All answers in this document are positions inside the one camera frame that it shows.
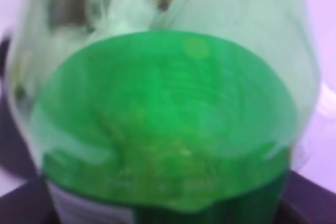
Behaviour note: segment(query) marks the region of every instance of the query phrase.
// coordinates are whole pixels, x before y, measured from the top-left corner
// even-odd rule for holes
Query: transparent plastic
[[[7,88],[52,186],[191,215],[281,192],[319,75],[305,0],[24,0]]]

